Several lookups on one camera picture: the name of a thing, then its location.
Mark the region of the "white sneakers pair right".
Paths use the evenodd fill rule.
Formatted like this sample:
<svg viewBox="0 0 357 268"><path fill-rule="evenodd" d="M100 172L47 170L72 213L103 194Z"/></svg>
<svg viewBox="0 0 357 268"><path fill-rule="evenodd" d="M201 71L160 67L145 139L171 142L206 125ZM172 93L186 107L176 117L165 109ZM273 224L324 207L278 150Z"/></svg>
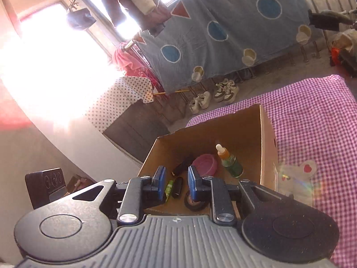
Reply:
<svg viewBox="0 0 357 268"><path fill-rule="evenodd" d="M224 102L226 104L233 103L239 92L239 87L233 80L223 79L220 83L215 84L216 92L214 100L216 102Z"/></svg>

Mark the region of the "black tape roll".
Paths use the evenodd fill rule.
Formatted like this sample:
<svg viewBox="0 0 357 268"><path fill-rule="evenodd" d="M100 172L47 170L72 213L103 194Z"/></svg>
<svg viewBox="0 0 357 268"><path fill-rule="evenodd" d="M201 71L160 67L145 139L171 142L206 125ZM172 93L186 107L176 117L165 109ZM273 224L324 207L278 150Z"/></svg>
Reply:
<svg viewBox="0 0 357 268"><path fill-rule="evenodd" d="M184 199L184 204L186 208L188 208L190 211L193 212L198 212L204 210L208 205L208 201L194 201L191 198L191 193L188 191L185 194L185 199Z"/></svg>

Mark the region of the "pink plastic lid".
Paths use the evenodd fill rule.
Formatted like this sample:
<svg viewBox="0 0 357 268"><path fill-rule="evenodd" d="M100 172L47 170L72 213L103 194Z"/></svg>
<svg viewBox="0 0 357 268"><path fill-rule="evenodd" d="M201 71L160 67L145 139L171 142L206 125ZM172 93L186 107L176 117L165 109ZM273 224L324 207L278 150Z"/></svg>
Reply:
<svg viewBox="0 0 357 268"><path fill-rule="evenodd" d="M212 154L202 154L192 162L192 166L196 168L201 177L215 176L218 163Z"/></svg>

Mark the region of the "pink checkered tablecloth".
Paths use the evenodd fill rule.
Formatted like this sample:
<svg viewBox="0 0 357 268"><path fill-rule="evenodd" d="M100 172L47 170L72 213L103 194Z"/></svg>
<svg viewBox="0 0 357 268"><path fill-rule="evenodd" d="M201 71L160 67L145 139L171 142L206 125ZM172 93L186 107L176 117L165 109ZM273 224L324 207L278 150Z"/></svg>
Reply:
<svg viewBox="0 0 357 268"><path fill-rule="evenodd" d="M282 166L316 163L313 205L338 224L339 243L332 260L356 267L356 100L338 75L309 78L193 117L193 126L263 105L278 145Z"/></svg>

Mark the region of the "green dropper bottle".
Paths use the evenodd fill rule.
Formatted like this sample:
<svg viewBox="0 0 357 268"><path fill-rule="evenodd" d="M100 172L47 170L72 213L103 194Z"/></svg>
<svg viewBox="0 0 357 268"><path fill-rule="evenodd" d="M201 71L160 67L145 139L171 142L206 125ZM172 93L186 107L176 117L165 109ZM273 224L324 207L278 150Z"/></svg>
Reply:
<svg viewBox="0 0 357 268"><path fill-rule="evenodd" d="M230 173L233 178L239 178L243 174L243 167L238 162L235 155L231 154L225 147L221 144L216 144L215 146L217 154L221 160L222 166Z"/></svg>

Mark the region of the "dark storage crate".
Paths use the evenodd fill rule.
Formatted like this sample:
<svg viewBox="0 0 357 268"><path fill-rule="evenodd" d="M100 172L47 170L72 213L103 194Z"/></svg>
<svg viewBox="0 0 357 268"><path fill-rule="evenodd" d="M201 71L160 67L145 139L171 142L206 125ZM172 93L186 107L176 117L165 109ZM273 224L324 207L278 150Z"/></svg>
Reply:
<svg viewBox="0 0 357 268"><path fill-rule="evenodd" d="M124 111L103 135L134 158L144 162L156 138L169 134L153 103L137 101Z"/></svg>

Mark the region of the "brown cardboard box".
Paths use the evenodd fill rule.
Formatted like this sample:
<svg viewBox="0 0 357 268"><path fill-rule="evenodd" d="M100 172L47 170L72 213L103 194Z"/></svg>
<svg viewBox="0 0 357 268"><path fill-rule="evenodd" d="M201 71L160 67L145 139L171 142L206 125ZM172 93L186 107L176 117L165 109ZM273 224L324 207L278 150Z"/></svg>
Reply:
<svg viewBox="0 0 357 268"><path fill-rule="evenodd" d="M204 155L209 175L227 184L247 179L273 191L277 189L278 152L275 132L262 105L209 119L156 139L141 167L141 176L153 176L166 168L167 181L188 157Z"/></svg>

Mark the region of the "black car key fob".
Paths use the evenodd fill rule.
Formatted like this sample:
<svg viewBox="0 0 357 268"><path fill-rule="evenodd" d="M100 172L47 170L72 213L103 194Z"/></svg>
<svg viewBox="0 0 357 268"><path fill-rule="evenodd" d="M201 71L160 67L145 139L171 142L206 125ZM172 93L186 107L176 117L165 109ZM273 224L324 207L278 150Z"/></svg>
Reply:
<svg viewBox="0 0 357 268"><path fill-rule="evenodd" d="M180 194L182 192L182 187L183 187L183 178L177 177L172 185L172 190L171 190L172 198L177 199L180 197Z"/></svg>

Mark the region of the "polka dot cloth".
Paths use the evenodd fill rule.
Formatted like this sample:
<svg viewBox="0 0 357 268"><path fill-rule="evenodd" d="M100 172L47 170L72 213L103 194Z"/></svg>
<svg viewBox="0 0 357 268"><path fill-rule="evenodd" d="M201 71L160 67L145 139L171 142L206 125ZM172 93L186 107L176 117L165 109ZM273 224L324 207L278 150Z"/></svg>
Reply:
<svg viewBox="0 0 357 268"><path fill-rule="evenodd" d="M145 77L124 76L116 80L86 113L87 119L103 133L131 105L154 101L151 81Z"/></svg>

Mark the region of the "white sneakers pair left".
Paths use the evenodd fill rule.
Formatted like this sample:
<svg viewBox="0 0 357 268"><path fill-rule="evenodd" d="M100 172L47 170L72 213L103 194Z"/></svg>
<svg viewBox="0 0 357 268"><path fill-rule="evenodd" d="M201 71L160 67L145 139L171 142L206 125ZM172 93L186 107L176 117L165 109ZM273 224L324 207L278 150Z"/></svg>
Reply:
<svg viewBox="0 0 357 268"><path fill-rule="evenodd" d="M205 91L199 94L197 97L193 98L189 103L189 109L192 114L197 114L201 109L207 109L211 101L211 93Z"/></svg>

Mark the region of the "black cylindrical tube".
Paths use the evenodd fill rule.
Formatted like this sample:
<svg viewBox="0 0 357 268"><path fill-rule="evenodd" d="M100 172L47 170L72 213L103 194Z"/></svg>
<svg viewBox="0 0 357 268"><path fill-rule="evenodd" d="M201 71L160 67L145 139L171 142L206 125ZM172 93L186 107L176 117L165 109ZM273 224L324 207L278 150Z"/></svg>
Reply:
<svg viewBox="0 0 357 268"><path fill-rule="evenodd" d="M171 172L172 176L178 177L180 176L183 172L188 171L188 167L192 165L192 162L194 161L195 157L192 155L186 157L182 163L178 164Z"/></svg>

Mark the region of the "blue patterned bedsheet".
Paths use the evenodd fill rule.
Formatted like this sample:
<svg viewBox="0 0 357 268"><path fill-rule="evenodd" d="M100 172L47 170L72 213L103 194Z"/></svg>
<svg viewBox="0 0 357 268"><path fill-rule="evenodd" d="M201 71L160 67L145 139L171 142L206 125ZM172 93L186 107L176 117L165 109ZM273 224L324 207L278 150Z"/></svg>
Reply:
<svg viewBox="0 0 357 268"><path fill-rule="evenodd" d="M176 0L138 46L167 93L274 59L298 45L306 0Z"/></svg>

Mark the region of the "white sneakers pair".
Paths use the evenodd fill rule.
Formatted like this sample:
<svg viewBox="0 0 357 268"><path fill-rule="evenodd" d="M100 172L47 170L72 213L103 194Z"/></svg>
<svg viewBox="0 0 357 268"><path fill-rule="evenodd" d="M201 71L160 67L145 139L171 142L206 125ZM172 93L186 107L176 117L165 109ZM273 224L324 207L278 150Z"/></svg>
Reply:
<svg viewBox="0 0 357 268"><path fill-rule="evenodd" d="M189 109L192 114L197 114L201 109L207 109L211 101L211 93L205 91L199 94L197 97L193 98L189 103Z"/></svg>
<svg viewBox="0 0 357 268"><path fill-rule="evenodd" d="M214 100L216 102L224 102L226 104L233 103L239 92L239 87L233 80L223 79L220 83L215 84L216 92Z"/></svg>

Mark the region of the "green lip balm stick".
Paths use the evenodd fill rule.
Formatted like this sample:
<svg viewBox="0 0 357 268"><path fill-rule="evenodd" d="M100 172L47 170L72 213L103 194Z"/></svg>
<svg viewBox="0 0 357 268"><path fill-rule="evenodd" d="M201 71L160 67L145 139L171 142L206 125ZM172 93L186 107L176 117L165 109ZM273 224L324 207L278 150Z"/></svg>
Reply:
<svg viewBox="0 0 357 268"><path fill-rule="evenodd" d="M166 188L165 188L165 195L166 195L166 200L165 202L167 202L171 196L171 192L172 192L172 188L174 185L174 181L173 180L169 180Z"/></svg>

